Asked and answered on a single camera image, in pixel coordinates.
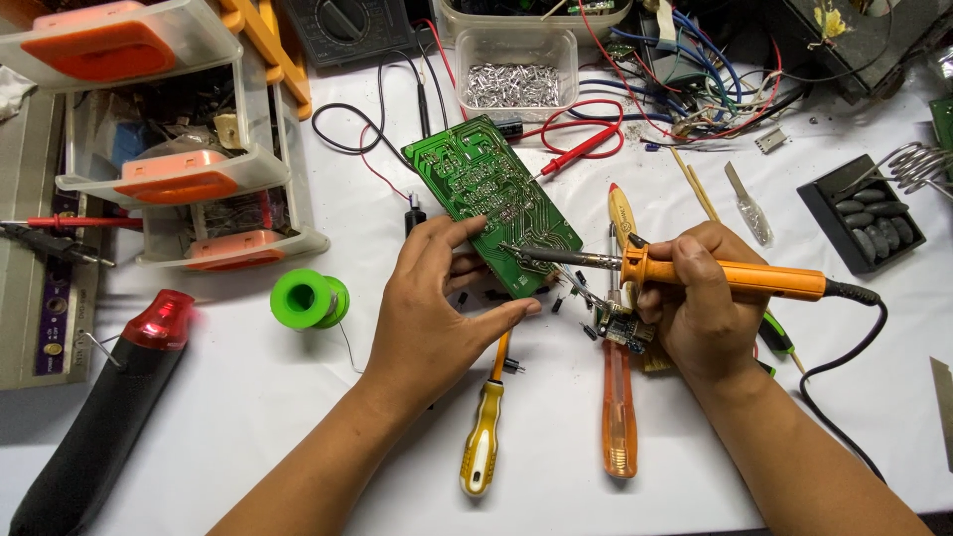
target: forearm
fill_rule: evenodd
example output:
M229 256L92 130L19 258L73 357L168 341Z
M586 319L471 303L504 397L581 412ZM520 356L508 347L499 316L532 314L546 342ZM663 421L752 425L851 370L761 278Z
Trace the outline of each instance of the forearm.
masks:
M774 534L929 530L752 361L728 381L686 378Z
M209 536L339 534L416 412L362 378Z

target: left hand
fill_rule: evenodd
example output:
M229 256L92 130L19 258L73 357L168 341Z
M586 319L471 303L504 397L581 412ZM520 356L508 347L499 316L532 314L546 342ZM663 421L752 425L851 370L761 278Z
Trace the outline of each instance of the left hand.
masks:
M401 404L398 410L423 411L490 344L542 309L536 299L515 299L467 318L447 301L447 295L489 273L478 255L453 252L485 225L485 216L457 223L435 217L417 225L400 250L362 379Z

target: right hand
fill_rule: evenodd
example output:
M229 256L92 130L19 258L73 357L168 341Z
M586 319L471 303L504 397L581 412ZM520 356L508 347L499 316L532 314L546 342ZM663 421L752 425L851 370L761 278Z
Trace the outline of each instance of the right hand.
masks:
M651 244L649 255L671 260L685 286L648 282L637 310L656 325L656 337L686 379L720 381L756 366L751 354L768 297L733 293L716 259L767 262L713 221Z

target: yellow stain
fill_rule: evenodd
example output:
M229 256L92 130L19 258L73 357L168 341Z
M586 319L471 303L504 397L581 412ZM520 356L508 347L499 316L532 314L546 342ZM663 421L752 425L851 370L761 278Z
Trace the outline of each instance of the yellow stain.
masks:
M818 25L821 26L821 37L823 39L837 37L845 31L851 30L841 19L841 11L837 9L814 8L814 20L818 21Z

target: black heat gun handle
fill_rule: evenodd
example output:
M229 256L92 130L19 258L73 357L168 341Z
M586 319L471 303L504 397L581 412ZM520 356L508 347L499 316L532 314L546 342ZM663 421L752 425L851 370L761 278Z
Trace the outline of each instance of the black heat gun handle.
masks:
M73 536L109 497L182 350L120 338L63 442L10 521L10 536Z

